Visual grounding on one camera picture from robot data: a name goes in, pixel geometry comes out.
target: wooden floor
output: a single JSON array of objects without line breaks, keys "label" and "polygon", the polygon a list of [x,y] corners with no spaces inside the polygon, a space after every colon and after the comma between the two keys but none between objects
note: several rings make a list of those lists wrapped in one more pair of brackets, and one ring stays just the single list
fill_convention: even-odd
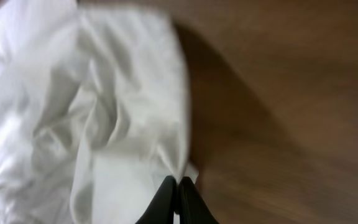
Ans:
[{"label": "wooden floor", "polygon": [[358,1],[135,2],[177,23],[220,223],[358,223]]}]

